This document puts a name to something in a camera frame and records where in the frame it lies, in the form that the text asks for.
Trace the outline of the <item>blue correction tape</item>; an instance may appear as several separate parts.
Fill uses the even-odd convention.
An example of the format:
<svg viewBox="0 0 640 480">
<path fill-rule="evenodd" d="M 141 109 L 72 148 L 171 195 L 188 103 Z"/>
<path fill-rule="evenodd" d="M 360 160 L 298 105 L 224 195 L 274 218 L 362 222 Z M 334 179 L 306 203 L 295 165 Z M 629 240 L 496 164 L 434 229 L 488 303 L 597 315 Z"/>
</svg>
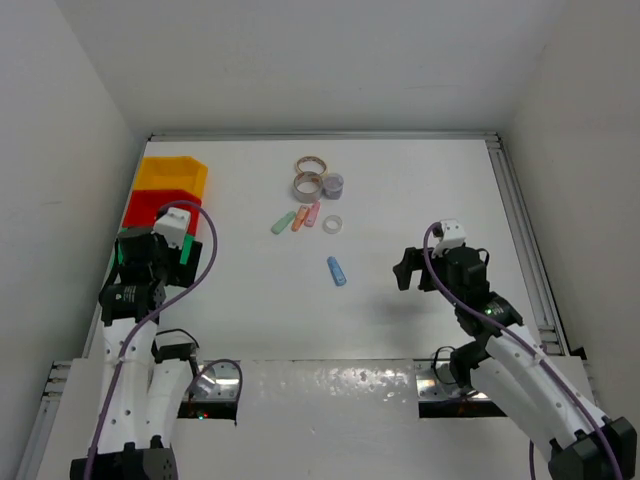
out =
<svg viewBox="0 0 640 480">
<path fill-rule="evenodd" d="M 327 265 L 334 284 L 338 287 L 344 286 L 347 283 L 347 279 L 337 259 L 333 256 L 328 257 Z"/>
</svg>

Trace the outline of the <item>small white tape roll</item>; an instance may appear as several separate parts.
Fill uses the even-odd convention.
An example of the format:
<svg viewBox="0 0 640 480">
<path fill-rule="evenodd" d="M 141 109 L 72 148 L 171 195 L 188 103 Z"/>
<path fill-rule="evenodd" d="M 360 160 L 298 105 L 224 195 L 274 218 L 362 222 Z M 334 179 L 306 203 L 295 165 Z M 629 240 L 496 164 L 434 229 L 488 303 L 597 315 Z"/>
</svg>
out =
<svg viewBox="0 0 640 480">
<path fill-rule="evenodd" d="M 338 215 L 329 215 L 324 219 L 322 228 L 328 234 L 340 233 L 343 228 L 343 220 Z"/>
</svg>

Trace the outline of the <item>clear jar purple contents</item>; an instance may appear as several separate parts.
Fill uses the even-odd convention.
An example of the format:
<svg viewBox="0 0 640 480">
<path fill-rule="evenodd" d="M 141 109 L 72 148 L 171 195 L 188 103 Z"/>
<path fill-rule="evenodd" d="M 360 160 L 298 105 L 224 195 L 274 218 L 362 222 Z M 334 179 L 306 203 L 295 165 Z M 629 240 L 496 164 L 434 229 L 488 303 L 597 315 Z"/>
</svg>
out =
<svg viewBox="0 0 640 480">
<path fill-rule="evenodd" d="M 323 180 L 324 196 L 330 200 L 338 200 L 343 193 L 344 179 L 338 173 L 329 173 Z"/>
</svg>

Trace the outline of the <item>pink correction tape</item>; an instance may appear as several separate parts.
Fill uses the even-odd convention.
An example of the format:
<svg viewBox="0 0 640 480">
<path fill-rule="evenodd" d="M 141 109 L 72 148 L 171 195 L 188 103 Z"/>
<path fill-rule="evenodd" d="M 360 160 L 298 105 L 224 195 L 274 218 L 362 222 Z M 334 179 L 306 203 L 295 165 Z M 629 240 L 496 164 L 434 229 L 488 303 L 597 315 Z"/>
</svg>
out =
<svg viewBox="0 0 640 480">
<path fill-rule="evenodd" d="M 307 213 L 307 215 L 305 217 L 305 220 L 304 220 L 304 225 L 306 227 L 311 228 L 311 227 L 313 227 L 315 225 L 316 220 L 317 220 L 317 216 L 318 216 L 318 213 L 319 213 L 319 210 L 320 210 L 320 207 L 321 207 L 321 203 L 319 201 L 316 201 L 310 207 L 310 209 L 309 209 L 309 211 L 308 211 L 308 213 Z"/>
</svg>

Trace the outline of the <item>orange correction tape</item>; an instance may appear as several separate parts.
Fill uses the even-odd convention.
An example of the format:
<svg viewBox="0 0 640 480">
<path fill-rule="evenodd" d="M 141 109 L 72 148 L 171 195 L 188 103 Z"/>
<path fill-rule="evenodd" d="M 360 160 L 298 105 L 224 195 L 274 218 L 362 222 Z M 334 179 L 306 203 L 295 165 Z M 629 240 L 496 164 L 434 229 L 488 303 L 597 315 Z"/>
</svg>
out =
<svg viewBox="0 0 640 480">
<path fill-rule="evenodd" d="M 310 208 L 307 205 L 302 205 L 299 207 L 296 216 L 291 224 L 291 230 L 293 232 L 298 232 L 300 230 L 309 214 L 309 211 Z"/>
</svg>

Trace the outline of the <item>wide grey tape roll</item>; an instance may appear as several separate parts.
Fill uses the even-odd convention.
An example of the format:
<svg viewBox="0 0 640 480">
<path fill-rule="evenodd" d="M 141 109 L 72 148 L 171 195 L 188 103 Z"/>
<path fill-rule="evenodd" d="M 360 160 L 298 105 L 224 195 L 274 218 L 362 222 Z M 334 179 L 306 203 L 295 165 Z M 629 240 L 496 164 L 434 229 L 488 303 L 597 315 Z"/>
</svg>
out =
<svg viewBox="0 0 640 480">
<path fill-rule="evenodd" d="M 322 196 L 323 178 L 315 172 L 303 171 L 294 177 L 292 191 L 299 202 L 314 203 Z"/>
</svg>

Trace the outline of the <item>green correction tape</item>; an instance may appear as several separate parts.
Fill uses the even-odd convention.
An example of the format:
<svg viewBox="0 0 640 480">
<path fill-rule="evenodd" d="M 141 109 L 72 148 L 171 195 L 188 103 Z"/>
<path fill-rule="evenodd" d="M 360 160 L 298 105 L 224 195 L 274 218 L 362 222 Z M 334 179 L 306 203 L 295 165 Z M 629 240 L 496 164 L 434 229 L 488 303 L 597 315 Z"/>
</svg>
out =
<svg viewBox="0 0 640 480">
<path fill-rule="evenodd" d="M 288 225 L 290 225 L 296 217 L 295 211 L 289 211 L 280 219 L 278 219 L 271 227 L 270 231 L 274 235 L 279 235 Z"/>
</svg>

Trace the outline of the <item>patterned tape roll thin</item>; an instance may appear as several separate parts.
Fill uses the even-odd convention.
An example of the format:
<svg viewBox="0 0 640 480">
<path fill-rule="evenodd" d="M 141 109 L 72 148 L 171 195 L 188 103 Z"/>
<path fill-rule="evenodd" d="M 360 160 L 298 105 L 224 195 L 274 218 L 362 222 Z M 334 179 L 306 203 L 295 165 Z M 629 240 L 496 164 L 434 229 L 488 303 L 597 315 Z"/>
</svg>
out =
<svg viewBox="0 0 640 480">
<path fill-rule="evenodd" d="M 329 173 L 327 163 L 323 159 L 312 155 L 299 158 L 295 162 L 294 168 L 298 174 L 311 172 L 321 177 L 325 177 Z"/>
</svg>

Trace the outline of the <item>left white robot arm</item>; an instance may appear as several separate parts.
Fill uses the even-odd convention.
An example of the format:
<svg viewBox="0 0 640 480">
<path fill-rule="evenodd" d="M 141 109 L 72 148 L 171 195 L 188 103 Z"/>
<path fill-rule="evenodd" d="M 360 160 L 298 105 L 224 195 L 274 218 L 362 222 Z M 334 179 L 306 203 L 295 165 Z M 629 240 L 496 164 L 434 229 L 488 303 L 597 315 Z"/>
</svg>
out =
<svg viewBox="0 0 640 480">
<path fill-rule="evenodd" d="M 196 374 L 196 345 L 156 343 L 168 285 L 189 287 L 178 250 L 150 227 L 118 234 L 99 294 L 104 364 L 96 428 L 72 479 L 175 479 L 171 433 Z"/>
</svg>

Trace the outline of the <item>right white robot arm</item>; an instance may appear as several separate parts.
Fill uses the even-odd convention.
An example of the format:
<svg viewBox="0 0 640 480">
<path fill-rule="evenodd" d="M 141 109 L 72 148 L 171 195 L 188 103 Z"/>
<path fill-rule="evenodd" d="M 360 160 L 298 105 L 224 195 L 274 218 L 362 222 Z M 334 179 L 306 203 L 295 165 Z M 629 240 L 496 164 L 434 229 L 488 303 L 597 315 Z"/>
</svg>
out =
<svg viewBox="0 0 640 480">
<path fill-rule="evenodd" d="M 466 245 L 437 255 L 406 248 L 393 273 L 400 290 L 420 272 L 420 290 L 439 291 L 454 307 L 471 342 L 453 350 L 449 372 L 462 390 L 476 390 L 530 439 L 554 479 L 632 479 L 638 435 L 611 418 L 552 364 L 522 316 L 492 291 L 487 260 Z"/>
</svg>

